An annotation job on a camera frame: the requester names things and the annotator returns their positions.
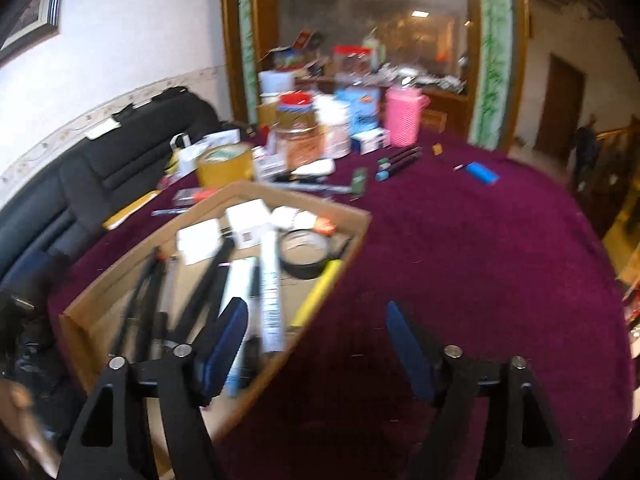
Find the small green object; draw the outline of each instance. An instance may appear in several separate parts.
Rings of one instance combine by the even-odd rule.
[[[364,195],[364,188],[367,183],[367,168],[358,168],[353,172],[351,179],[351,194],[356,198]]]

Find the pink plastic basket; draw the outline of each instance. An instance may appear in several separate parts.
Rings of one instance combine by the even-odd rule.
[[[419,88],[392,86],[386,91],[385,128],[392,146],[409,146],[418,140],[420,113],[430,102]]]

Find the metal screw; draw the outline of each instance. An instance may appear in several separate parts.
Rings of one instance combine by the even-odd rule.
[[[190,353],[191,353],[190,345],[182,344],[174,348],[174,355],[176,357],[187,357],[187,355],[189,355]]]
[[[515,357],[511,358],[511,366],[517,368],[518,370],[524,370],[524,368],[527,367],[527,362],[525,361],[524,357],[516,355]]]
[[[125,362],[126,360],[124,359],[124,357],[114,357],[113,359],[111,359],[111,361],[109,361],[109,368],[111,368],[111,370],[120,370],[124,366]]]
[[[457,359],[462,355],[462,348],[456,345],[447,345],[444,347],[444,355]]]

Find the green painted trim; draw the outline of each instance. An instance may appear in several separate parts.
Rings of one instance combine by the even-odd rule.
[[[255,124],[258,122],[258,78],[255,74],[254,27],[251,19],[251,0],[238,0],[238,10],[246,111],[249,123]]]
[[[513,56],[513,0],[481,0],[482,41],[476,104],[468,141],[498,147],[506,110]]]

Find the blue lighter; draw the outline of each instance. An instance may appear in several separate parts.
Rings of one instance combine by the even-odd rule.
[[[493,184],[500,178],[493,171],[489,170],[489,168],[483,166],[479,162],[472,162],[471,164],[467,164],[465,166],[465,169],[478,180],[484,182],[487,185]]]

